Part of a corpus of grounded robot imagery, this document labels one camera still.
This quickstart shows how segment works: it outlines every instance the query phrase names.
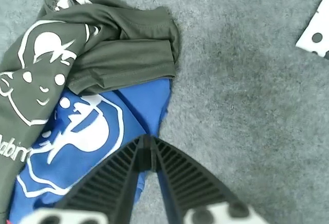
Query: clothing pile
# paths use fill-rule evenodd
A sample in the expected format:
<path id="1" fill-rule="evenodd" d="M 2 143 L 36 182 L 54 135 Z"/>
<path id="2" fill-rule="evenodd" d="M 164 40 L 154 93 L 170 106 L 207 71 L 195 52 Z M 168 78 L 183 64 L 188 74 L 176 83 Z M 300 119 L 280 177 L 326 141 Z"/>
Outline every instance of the clothing pile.
<path id="1" fill-rule="evenodd" d="M 0 224 L 53 207 L 112 152 L 157 136 L 178 55 L 163 7 L 44 0 L 0 63 Z"/>

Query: black screw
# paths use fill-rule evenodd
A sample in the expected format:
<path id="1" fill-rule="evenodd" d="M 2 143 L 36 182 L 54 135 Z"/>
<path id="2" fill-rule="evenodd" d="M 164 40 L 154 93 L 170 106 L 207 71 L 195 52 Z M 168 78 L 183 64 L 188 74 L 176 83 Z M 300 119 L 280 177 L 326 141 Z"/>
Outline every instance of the black screw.
<path id="1" fill-rule="evenodd" d="M 214 217 L 205 207 L 197 208 L 192 216 L 193 224 L 214 224 Z"/>
<path id="2" fill-rule="evenodd" d="M 249 216 L 248 207 L 240 201 L 230 203 L 228 212 L 233 218 L 246 218 Z"/>
<path id="3" fill-rule="evenodd" d="M 40 224 L 59 224 L 60 221 L 61 220 L 58 216 L 51 215 L 43 219 Z"/>

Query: white polka dot fabric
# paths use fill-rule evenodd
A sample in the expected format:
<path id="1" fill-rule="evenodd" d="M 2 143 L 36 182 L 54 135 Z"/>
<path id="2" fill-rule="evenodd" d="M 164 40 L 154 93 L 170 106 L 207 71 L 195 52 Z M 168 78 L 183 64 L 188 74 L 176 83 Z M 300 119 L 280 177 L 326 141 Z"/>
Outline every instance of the white polka dot fabric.
<path id="1" fill-rule="evenodd" d="M 296 47 L 329 60 L 329 0 L 322 0 Z"/>

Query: cartoon eye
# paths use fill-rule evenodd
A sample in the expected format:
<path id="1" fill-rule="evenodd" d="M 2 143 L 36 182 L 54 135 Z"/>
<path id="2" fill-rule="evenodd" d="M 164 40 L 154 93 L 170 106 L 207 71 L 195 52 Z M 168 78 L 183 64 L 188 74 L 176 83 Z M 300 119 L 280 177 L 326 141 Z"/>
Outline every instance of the cartoon eye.
<path id="1" fill-rule="evenodd" d="M 32 83 L 32 73 L 30 71 L 26 71 L 25 73 L 23 73 L 23 79 L 27 83 Z"/>
<path id="2" fill-rule="evenodd" d="M 63 74 L 57 74 L 55 76 L 55 83 L 59 86 L 65 84 L 65 76 Z"/>

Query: white graphic print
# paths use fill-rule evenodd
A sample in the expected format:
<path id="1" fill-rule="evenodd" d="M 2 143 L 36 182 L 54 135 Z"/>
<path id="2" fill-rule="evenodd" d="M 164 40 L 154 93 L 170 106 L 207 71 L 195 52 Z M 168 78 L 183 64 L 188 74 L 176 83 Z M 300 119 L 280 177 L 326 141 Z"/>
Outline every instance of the white graphic print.
<path id="1" fill-rule="evenodd" d="M 37 197 L 46 192 L 51 192 L 63 196 L 69 192 L 69 190 L 73 187 L 74 184 L 79 182 L 80 179 L 78 179 L 74 184 L 71 184 L 66 188 L 61 188 L 50 180 L 40 178 L 35 174 L 33 170 L 31 158 L 33 158 L 33 156 L 38 156 L 38 154 L 46 154 L 47 155 L 46 163 L 50 165 L 53 162 L 56 155 L 65 146 L 69 144 L 73 145 L 79 151 L 88 152 L 88 153 L 95 152 L 100 148 L 102 148 L 109 139 L 110 127 L 109 127 L 109 123 L 104 117 L 103 111 L 98 107 L 98 105 L 101 102 L 104 102 L 116 109 L 119 134 L 118 137 L 116 138 L 114 146 L 110 149 L 110 151 L 106 153 L 105 156 L 103 156 L 99 160 L 97 164 L 99 164 L 101 161 L 103 161 L 105 158 L 107 158 L 110 154 L 112 154 L 121 146 L 123 140 L 123 133 L 124 133 L 122 109 L 116 104 L 112 103 L 111 101 L 103 98 L 101 95 L 84 96 L 81 97 L 81 100 L 87 102 L 88 104 L 85 104 L 83 102 L 76 102 L 72 104 L 67 97 L 63 97 L 59 102 L 60 107 L 63 109 L 68 109 L 73 105 L 75 111 L 75 113 L 68 116 L 70 120 L 69 125 L 65 128 L 63 132 L 58 133 L 56 135 L 56 138 L 53 140 L 53 143 L 50 140 L 46 140 L 45 142 L 39 144 L 39 146 L 41 146 L 40 148 L 33 148 L 31 150 L 30 156 L 27 159 L 29 177 L 33 181 L 40 184 L 46 184 L 47 186 L 36 191 L 28 191 L 26 184 L 24 183 L 20 175 L 18 175 L 17 180 L 19 184 L 22 186 L 22 189 L 26 197 L 28 198 Z M 74 132 L 73 131 L 74 128 L 77 127 L 82 122 L 84 122 L 86 119 L 88 119 L 89 115 L 93 111 L 96 111 L 98 114 L 96 119 L 94 119 L 89 126 L 82 129 L 81 131 Z M 42 137 L 49 138 L 51 134 L 52 131 L 47 131 L 42 134 Z"/>
<path id="2" fill-rule="evenodd" d="M 37 21 L 34 25 L 32 25 L 24 34 L 22 38 L 22 42 L 20 45 L 20 48 L 18 50 L 18 58 L 21 64 L 21 68 L 26 68 L 26 63 L 29 60 L 32 61 L 32 64 L 36 64 L 39 61 L 42 60 L 42 57 L 46 53 L 51 53 L 51 58 L 49 60 L 50 63 L 53 63 L 54 61 L 60 61 L 63 65 L 70 66 L 70 62 L 68 59 L 75 60 L 77 58 L 77 55 L 68 50 L 68 48 L 76 41 L 72 40 L 68 43 L 63 44 L 62 40 L 59 35 L 57 35 L 54 32 L 42 32 L 40 33 L 34 40 L 33 43 L 33 49 L 34 49 L 34 55 L 31 57 L 27 57 L 27 59 L 24 58 L 24 54 L 26 52 L 27 43 L 29 40 L 32 40 L 30 38 L 31 33 L 33 30 L 40 26 L 40 25 L 46 25 L 51 23 L 65 23 L 63 21 L 50 21 L 50 20 L 40 20 Z M 85 25 L 86 28 L 86 36 L 89 38 L 90 31 L 89 27 Z M 37 84 L 37 88 L 39 88 L 40 93 L 42 94 L 43 98 L 42 100 L 39 98 L 36 98 L 35 101 L 40 107 L 46 106 L 50 98 L 48 95 L 50 95 L 50 86 L 43 86 L 42 83 L 38 82 L 38 80 L 34 80 L 33 72 L 27 70 L 26 72 L 21 73 L 21 76 L 18 76 L 18 73 L 15 74 L 15 72 L 1 72 L 0 73 L 0 96 L 8 98 L 11 106 L 13 107 L 16 114 L 19 116 L 19 118 L 25 122 L 28 126 L 33 125 L 44 125 L 47 123 L 48 119 L 43 118 L 27 118 L 21 111 L 22 104 L 17 104 L 17 98 L 13 97 L 13 92 L 15 91 L 17 87 L 14 87 L 14 84 L 12 84 L 12 80 L 18 82 L 19 78 L 22 78 L 25 83 L 27 84 Z M 57 86 L 63 86 L 65 84 L 65 75 L 62 73 L 57 73 L 55 76 L 53 76 L 53 80 Z"/>
<path id="3" fill-rule="evenodd" d="M 75 40 L 62 45 L 61 38 L 53 33 L 53 32 L 43 32 L 35 39 L 34 43 L 34 58 L 33 63 L 36 63 L 41 60 L 40 56 L 52 52 L 52 56 L 50 59 L 50 63 L 54 62 L 56 59 L 61 57 L 61 63 L 69 66 L 70 63 L 65 61 L 69 58 L 73 58 L 74 60 L 77 58 L 77 55 L 69 50 L 66 50 L 69 46 L 71 46 Z"/>
<path id="4" fill-rule="evenodd" d="M 60 11 L 60 8 L 67 9 L 69 6 L 69 0 L 59 0 L 55 7 L 55 11 Z"/>

